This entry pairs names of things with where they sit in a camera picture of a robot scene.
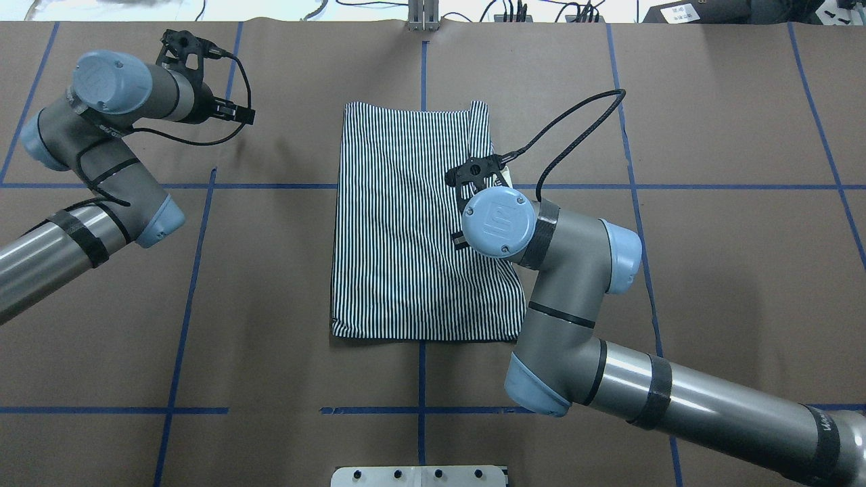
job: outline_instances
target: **black strap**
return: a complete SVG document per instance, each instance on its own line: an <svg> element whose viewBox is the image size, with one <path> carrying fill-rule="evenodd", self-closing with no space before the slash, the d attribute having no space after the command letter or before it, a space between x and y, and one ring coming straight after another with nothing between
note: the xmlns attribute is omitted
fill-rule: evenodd
<svg viewBox="0 0 866 487"><path fill-rule="evenodd" d="M787 474L785 477L806 485L833 485L831 478L839 461L842 446L839 441L839 428L836 426L836 421L833 421L826 412L806 404L803 406L811 412L818 429L815 455L808 465L803 465L803 470Z"/></svg>
<svg viewBox="0 0 866 487"><path fill-rule="evenodd" d="M108 260L108 250L102 241L93 234L78 218L68 211L60 210L48 217L49 222L59 226L75 243L84 250L93 268L96 269Z"/></svg>
<svg viewBox="0 0 866 487"><path fill-rule="evenodd" d="M100 185L100 184L102 184L103 181L105 181L108 178L111 178L114 174L117 174L118 172L121 172L124 169L126 169L127 167L132 166L133 164L138 163L138 162L141 162L140 160L138 160L138 158L133 157L131 159L127 159L127 160L117 164L116 166L112 167L111 169L103 172L102 174L100 174L96 178L94 178L93 183L94 183L94 185Z"/></svg>
<svg viewBox="0 0 866 487"><path fill-rule="evenodd" d="M535 220L535 233L533 233L533 238L529 241L527 249L523 251L523 258L518 265L532 270L538 270L541 267L558 221L559 207L542 198L539 205L539 217Z"/></svg>
<svg viewBox="0 0 866 487"><path fill-rule="evenodd" d="M574 323L575 325L580 325L589 329L595 328L594 321L586 320L585 318L581 318L580 316L569 315L568 313L564 313L562 311L559 311L558 309L548 308L547 306L543 304L538 304L535 301L529 302L529 308L539 311L540 313L544 313L545 315L550 315L554 318L559 318L560 320Z"/></svg>
<svg viewBox="0 0 866 487"><path fill-rule="evenodd" d="M643 403L643 409L637 417L629 421L630 425L644 430L656 429L656 426L662 421L664 413L668 411L668 406L670 406L670 389L674 385L670 362L662 357L649 355L649 363L652 379L649 380L647 401Z"/></svg>
<svg viewBox="0 0 866 487"><path fill-rule="evenodd" d="M598 368L596 369L596 378L592 382L592 388L590 388L590 393L586 395L586 399L584 402L580 403L582 406L588 406L592 404L592 401L595 399L595 395L598 393L598 386L601 386L601 379L604 377L604 366L607 365L607 341L601 341L601 350L598 353Z"/></svg>
<svg viewBox="0 0 866 487"><path fill-rule="evenodd" d="M120 217L117 216L117 213L112 211L112 209L109 208L108 205L105 205L101 202L94 203L94 206L102 209L106 213L106 215L108 215L108 217L112 219L114 224L117 225L117 228L120 229L120 233L123 234L123 239L126 240L126 243L131 244L132 236L129 235L129 231L126 229L126 225L124 225L123 222L120 221Z"/></svg>

